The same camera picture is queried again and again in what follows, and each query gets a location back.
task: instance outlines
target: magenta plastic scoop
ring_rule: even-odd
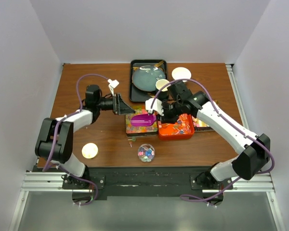
[[[156,116],[153,114],[135,115],[131,119],[131,125],[134,127],[149,127],[156,121]]]

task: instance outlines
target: gray floor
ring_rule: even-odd
[[[217,209],[166,197],[109,197],[78,209],[71,192],[30,192],[20,231],[275,231],[264,192],[227,192]]]

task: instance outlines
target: wooden table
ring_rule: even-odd
[[[232,91],[225,64],[168,64],[169,79],[174,68],[183,66],[192,73],[192,78],[201,82],[214,100],[218,100],[222,110],[241,124],[239,111]],[[121,93],[123,100],[132,105],[129,95],[129,64],[65,64],[57,95],[53,104],[52,118],[74,112],[79,107],[76,96],[76,81],[88,73],[104,75],[120,84],[115,92]],[[97,84],[103,95],[109,93],[108,83],[100,77],[86,77],[79,87],[82,98],[86,87]],[[187,82],[188,88],[196,93],[200,87]],[[198,132],[185,141],[161,141],[158,136],[137,138],[130,147],[125,133],[125,116],[114,115],[112,111],[102,111],[94,124],[74,133],[73,153],[89,167],[143,167],[143,166],[211,166],[236,156],[232,147],[215,131]],[[81,154],[82,147],[93,142],[99,154],[86,159]],[[150,163],[143,163],[137,156],[138,147],[143,143],[153,145],[156,156]],[[38,167],[43,167],[40,159]]]

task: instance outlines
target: black mug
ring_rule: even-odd
[[[168,80],[166,79],[160,79],[156,82],[155,84],[155,91],[158,92],[162,87],[164,87],[167,83],[169,83]],[[163,101],[167,100],[169,98],[169,92],[168,92],[168,87],[165,87],[159,94],[158,94],[158,99]]]

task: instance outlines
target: white connector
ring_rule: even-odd
[[[145,101],[145,109],[148,111],[148,113],[154,113],[156,111],[159,115],[164,115],[162,101],[159,99],[155,99],[153,107],[151,108],[153,98]]]
[[[119,85],[119,82],[115,79],[115,80],[107,80],[107,82],[109,83],[108,87],[109,87],[109,90],[111,92],[112,95],[114,95],[114,88],[117,87],[117,85]]]

